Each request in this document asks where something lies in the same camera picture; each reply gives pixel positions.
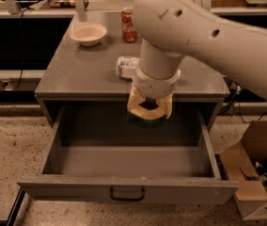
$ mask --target cabinet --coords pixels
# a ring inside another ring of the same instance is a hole
[[[58,46],[36,90],[53,126],[40,174],[19,185],[38,200],[87,202],[224,203],[237,189],[222,180],[209,131],[228,96],[220,73],[187,57],[173,114],[159,128],[127,121],[131,82],[116,75],[118,57],[139,57],[141,40],[121,38],[119,11],[89,11],[107,35],[94,47]]]

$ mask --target bowl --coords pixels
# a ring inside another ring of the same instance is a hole
[[[73,40],[79,41],[84,46],[94,46],[106,34],[105,26],[101,24],[84,23],[76,26],[70,32]]]

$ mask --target carton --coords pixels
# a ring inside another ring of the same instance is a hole
[[[250,158],[267,160],[267,121],[252,121],[242,139],[220,153],[226,176],[238,181],[234,198],[244,220],[267,218],[267,192],[261,181],[246,181],[258,177]]]

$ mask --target cable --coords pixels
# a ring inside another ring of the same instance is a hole
[[[240,103],[238,103],[238,114],[239,114],[241,120],[243,121],[243,123],[247,123],[247,124],[249,124],[249,123],[251,122],[251,121],[246,121],[246,120],[243,118],[243,116],[241,115],[241,112],[240,112]],[[261,114],[260,117],[258,118],[258,121],[260,121],[260,120],[262,119],[262,117],[265,116],[266,114],[267,114],[267,111],[264,112],[263,114]]]
[[[33,10],[33,8],[30,8],[30,7],[25,8],[22,11],[22,14],[21,14],[21,17],[20,17],[19,27],[20,27],[21,40],[22,40],[22,64],[21,64],[21,72],[20,72],[20,76],[19,76],[18,85],[13,90],[16,90],[16,89],[18,89],[20,87],[21,82],[22,82],[22,77],[23,77],[23,71],[24,71],[24,33],[23,33],[23,29],[22,29],[22,20],[23,20],[24,13],[27,10]]]
[[[231,110],[235,106],[235,104],[238,100],[238,97],[240,95],[240,92],[241,92],[241,87],[238,84],[236,84],[235,82],[233,82],[233,84],[236,85],[236,89],[235,89],[234,94],[231,96],[230,101],[228,102],[228,107],[225,109],[225,111],[218,113],[218,116],[221,116],[227,112],[230,114],[230,116],[233,116]]]

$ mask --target open drawer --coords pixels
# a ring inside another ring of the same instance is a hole
[[[125,102],[63,105],[40,175],[18,183],[37,200],[224,203],[238,188],[221,179],[198,104],[174,103],[159,128],[129,122]]]

